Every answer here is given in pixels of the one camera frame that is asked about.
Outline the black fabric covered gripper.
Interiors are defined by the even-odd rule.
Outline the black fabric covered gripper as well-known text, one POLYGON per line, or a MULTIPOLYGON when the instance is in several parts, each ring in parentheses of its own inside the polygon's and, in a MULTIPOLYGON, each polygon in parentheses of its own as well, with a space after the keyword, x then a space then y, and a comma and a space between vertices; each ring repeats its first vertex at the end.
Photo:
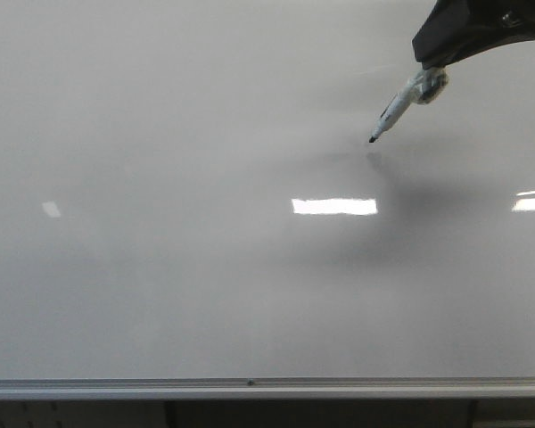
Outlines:
POLYGON ((425 70, 535 40, 535 1, 438 1, 412 40, 425 70))

